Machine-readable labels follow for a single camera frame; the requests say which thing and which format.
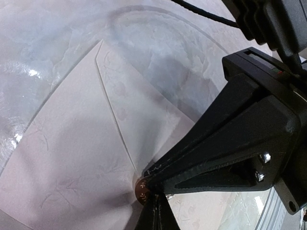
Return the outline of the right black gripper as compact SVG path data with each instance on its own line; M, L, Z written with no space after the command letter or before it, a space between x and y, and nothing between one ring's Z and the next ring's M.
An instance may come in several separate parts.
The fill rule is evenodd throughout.
M167 153L270 153L276 160L274 188L293 215L307 205L306 84L254 48L228 55L222 64L228 83Z

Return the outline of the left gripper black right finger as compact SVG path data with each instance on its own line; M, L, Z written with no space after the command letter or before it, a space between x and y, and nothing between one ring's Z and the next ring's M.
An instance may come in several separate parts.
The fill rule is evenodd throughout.
M157 199L157 229L180 230L168 199L164 194L160 194Z

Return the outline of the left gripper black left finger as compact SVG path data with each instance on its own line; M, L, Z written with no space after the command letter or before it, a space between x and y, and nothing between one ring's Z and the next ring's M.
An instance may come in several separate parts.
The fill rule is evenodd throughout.
M144 205L141 218L142 230L157 230L157 205L158 196L150 194L146 204Z

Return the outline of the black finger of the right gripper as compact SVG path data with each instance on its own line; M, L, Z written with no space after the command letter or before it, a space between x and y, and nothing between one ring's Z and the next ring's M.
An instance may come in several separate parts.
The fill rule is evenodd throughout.
M155 193L264 191L274 185L276 160L270 153L167 153L146 170L146 177Z

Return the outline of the red round seal sticker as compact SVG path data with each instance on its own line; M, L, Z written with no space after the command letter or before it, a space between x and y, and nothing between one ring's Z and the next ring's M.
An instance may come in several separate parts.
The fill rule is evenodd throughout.
M142 206L145 205L148 199L149 193L150 193L150 190L146 186L147 182L148 182L148 177L142 177L142 178L139 178L135 184L134 193L135 193L137 201Z

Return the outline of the cream envelope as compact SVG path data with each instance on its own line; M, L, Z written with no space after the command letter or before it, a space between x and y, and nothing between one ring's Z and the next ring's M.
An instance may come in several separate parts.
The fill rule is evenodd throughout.
M225 86L214 43L99 41L53 92L21 64L1 71L1 228L123 230L134 183L191 129Z

